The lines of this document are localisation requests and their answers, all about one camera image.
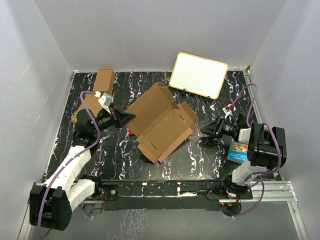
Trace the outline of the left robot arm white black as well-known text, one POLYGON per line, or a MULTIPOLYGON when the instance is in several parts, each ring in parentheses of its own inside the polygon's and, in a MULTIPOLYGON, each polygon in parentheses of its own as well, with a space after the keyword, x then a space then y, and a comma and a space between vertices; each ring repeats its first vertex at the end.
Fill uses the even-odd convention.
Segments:
POLYGON ((80 177, 100 142, 101 132, 114 127, 121 129, 136 117, 115 106, 101 109, 94 116, 89 109, 77 115, 73 142, 67 156, 44 183, 35 183, 29 195, 29 222, 32 226, 63 231, 69 225, 73 211, 88 197, 103 195, 98 177, 80 177))

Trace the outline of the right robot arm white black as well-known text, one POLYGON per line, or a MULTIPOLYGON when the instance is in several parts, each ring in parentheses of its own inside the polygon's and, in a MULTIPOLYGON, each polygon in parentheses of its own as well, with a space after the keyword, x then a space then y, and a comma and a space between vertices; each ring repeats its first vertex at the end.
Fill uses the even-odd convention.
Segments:
POLYGON ((268 128, 263 123, 247 126, 247 114, 241 113, 236 121, 231 116, 218 116, 200 132, 215 138, 231 137, 235 142, 247 145, 246 160, 224 180, 223 194, 233 199, 243 195, 258 175, 277 172, 287 160, 286 132, 284 128, 268 128))

